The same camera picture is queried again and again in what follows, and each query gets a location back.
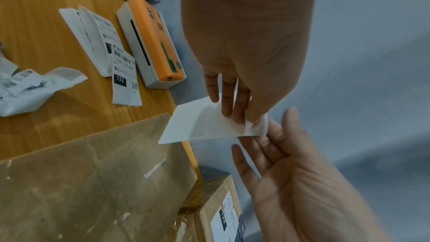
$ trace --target brown cardboard box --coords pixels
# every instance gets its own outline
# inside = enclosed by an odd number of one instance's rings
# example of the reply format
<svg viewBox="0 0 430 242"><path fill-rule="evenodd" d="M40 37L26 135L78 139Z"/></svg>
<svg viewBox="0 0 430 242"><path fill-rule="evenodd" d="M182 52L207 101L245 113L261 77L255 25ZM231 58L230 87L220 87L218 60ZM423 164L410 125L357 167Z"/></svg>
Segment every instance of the brown cardboard box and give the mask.
<svg viewBox="0 0 430 242"><path fill-rule="evenodd" d="M242 242L245 224L232 176L198 181L164 242Z"/></svg>
<svg viewBox="0 0 430 242"><path fill-rule="evenodd" d="M159 242L197 177L167 114L0 163L0 241Z"/></svg>

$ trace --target hand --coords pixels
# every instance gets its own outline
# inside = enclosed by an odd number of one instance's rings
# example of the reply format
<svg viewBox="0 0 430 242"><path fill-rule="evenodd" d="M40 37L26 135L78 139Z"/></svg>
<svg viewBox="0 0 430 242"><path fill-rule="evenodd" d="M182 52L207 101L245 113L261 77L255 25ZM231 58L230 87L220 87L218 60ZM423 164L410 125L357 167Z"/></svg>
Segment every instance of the hand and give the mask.
<svg viewBox="0 0 430 242"><path fill-rule="evenodd" d="M247 119L258 123L299 79L314 0L181 2L184 34L211 100L219 100L221 74L223 115L243 123L247 109Z"/></svg>
<svg viewBox="0 0 430 242"><path fill-rule="evenodd" d="M251 194L266 242L389 241L360 195L318 152L295 109L283 125L270 120L267 136L239 139L233 160Z"/></svg>

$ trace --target green sticker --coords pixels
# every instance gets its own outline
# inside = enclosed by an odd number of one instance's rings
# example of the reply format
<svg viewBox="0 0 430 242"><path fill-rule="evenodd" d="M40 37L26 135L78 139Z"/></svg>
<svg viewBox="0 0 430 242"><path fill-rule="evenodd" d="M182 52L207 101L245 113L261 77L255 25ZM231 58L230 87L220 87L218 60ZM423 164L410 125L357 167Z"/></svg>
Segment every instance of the green sticker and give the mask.
<svg viewBox="0 0 430 242"><path fill-rule="evenodd" d="M175 64L173 63L173 60L171 60L171 59L169 58L169 55L167 55L167 51L166 51L166 49L164 48L163 42L160 42L160 43L161 43L161 47L162 47L162 48L163 48L163 50L164 50L164 54L166 55L167 62L169 62L170 69L172 70L172 72L177 73L178 71L176 70Z"/></svg>

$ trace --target floor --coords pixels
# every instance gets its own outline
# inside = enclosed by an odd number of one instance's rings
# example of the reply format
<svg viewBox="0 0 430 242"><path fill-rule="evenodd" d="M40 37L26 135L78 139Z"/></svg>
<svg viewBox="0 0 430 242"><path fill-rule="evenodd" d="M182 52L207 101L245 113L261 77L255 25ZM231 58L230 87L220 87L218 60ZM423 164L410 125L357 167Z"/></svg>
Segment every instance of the floor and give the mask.
<svg viewBox="0 0 430 242"><path fill-rule="evenodd" d="M269 115L295 106L303 126L375 210L394 241L430 240L430 5L428 0L316 0L305 69ZM183 36L180 0L155 5L189 76L176 104L206 96ZM200 165L233 175L247 241L260 241L234 168L237 140L192 143Z"/></svg>

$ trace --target wooden table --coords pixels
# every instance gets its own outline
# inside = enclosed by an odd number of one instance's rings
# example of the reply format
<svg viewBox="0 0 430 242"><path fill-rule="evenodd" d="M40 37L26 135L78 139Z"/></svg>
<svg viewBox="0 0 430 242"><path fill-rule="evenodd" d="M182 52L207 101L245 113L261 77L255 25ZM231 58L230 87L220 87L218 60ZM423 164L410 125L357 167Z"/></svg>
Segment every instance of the wooden table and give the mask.
<svg viewBox="0 0 430 242"><path fill-rule="evenodd" d="M112 104L112 80L103 78L68 28L58 9L79 5L110 20L130 52L116 18L123 0L0 0L0 41L5 56L20 69L40 74L70 67L88 80L55 93L36 112L0 117L0 160L126 125L168 112L169 90L149 90L138 77L143 107ZM195 167L189 143L185 149Z"/></svg>

